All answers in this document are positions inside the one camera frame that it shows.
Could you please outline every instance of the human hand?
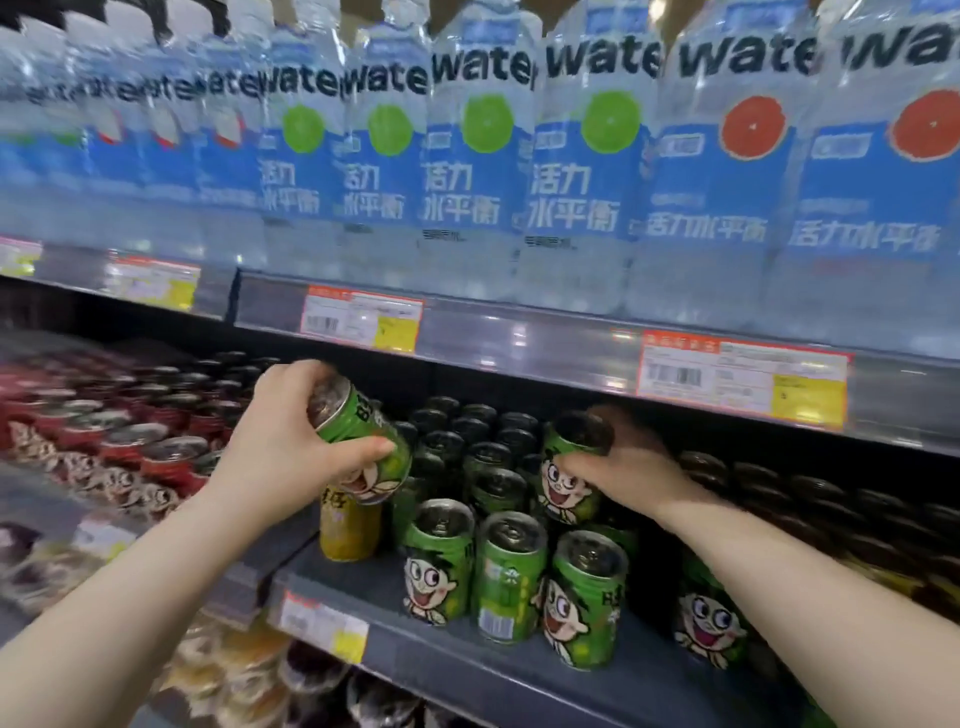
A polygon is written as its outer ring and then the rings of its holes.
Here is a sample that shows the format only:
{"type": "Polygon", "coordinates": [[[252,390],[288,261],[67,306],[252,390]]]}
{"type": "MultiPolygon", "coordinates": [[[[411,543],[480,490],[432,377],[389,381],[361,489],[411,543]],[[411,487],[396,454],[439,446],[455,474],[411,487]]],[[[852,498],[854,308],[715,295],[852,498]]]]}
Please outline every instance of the human hand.
{"type": "Polygon", "coordinates": [[[257,380],[253,400],[237,424],[216,470],[196,497],[216,500],[232,516],[263,529],[320,496],[327,483],[394,450],[383,437],[330,445],[307,419],[314,388],[333,376],[322,362],[275,364],[257,380]]]}
{"type": "Polygon", "coordinates": [[[622,409],[603,404],[589,412],[613,428],[610,454],[559,455],[556,463],[562,471],[583,478],[607,497],[664,528],[668,528],[665,511],[671,503],[713,499],[705,488],[684,475],[653,431],[634,425],[622,409]]]}

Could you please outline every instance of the shelf price strip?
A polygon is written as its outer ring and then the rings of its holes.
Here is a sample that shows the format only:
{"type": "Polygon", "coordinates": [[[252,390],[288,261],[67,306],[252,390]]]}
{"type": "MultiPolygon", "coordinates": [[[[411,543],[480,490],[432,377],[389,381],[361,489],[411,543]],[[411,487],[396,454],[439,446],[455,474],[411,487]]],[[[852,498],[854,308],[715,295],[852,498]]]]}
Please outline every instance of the shelf price strip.
{"type": "Polygon", "coordinates": [[[107,263],[104,285],[106,293],[119,299],[189,311],[200,275],[197,265],[115,255],[107,263]]]}
{"type": "Polygon", "coordinates": [[[73,535],[73,547],[105,561],[112,561],[136,541],[136,534],[93,514],[86,516],[73,535]]]}
{"type": "Polygon", "coordinates": [[[300,333],[384,352],[417,349],[423,301],[311,285],[303,300],[300,333]]]}
{"type": "Polygon", "coordinates": [[[28,240],[0,237],[0,275],[30,278],[43,255],[43,246],[28,240]]]}
{"type": "Polygon", "coordinates": [[[344,662],[360,665],[370,625],[313,599],[287,590],[280,607],[279,628],[344,662]]]}
{"type": "Polygon", "coordinates": [[[849,353],[646,330],[636,394],[841,430],[849,353]]]}

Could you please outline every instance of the red grapefruit graphic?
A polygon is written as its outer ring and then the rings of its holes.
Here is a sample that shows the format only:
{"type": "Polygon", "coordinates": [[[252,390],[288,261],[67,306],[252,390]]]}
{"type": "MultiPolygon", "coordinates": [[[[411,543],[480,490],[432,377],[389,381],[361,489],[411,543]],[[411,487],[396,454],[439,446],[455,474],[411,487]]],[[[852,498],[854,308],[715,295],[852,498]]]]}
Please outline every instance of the red grapefruit graphic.
{"type": "Polygon", "coordinates": [[[911,101],[890,125],[890,146],[911,161],[936,161],[960,148],[960,92],[929,91],[911,101]]]}
{"type": "Polygon", "coordinates": [[[766,157],[786,134],[786,115],[773,96],[750,96],[724,116],[720,146],[734,159],[766,157]]]}

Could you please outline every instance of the yellow can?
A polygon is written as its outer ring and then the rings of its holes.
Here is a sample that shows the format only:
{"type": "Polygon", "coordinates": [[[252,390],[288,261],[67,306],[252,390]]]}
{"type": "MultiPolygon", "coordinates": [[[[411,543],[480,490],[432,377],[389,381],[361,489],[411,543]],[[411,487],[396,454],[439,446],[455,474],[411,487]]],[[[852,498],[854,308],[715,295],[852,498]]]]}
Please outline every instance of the yellow can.
{"type": "Polygon", "coordinates": [[[330,561],[362,561],[380,541],[383,505],[360,505],[335,486],[320,498],[320,551],[330,561]]]}

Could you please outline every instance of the green lime graphic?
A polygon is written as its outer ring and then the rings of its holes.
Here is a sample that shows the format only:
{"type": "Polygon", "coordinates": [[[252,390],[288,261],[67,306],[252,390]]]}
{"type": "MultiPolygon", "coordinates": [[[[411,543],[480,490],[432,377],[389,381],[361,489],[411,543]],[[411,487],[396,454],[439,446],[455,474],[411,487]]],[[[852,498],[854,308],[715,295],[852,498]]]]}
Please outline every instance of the green lime graphic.
{"type": "Polygon", "coordinates": [[[514,114],[498,93],[474,96],[467,101],[460,126],[467,146],[488,155],[507,146],[514,133],[514,114]]]}
{"type": "Polygon", "coordinates": [[[308,155],[324,140],[324,120],[308,107],[292,107],[283,114],[283,140],[297,154],[308,155]]]}
{"type": "Polygon", "coordinates": [[[626,91],[603,91],[587,106],[580,134],[590,149],[615,155],[629,147],[640,131],[640,106],[626,91]]]}
{"type": "Polygon", "coordinates": [[[80,146],[80,132],[55,133],[54,138],[64,147],[80,146]]]}
{"type": "Polygon", "coordinates": [[[373,148],[384,157],[396,157],[414,138],[414,125],[403,109],[394,104],[383,104],[371,111],[367,131],[373,148]]]}

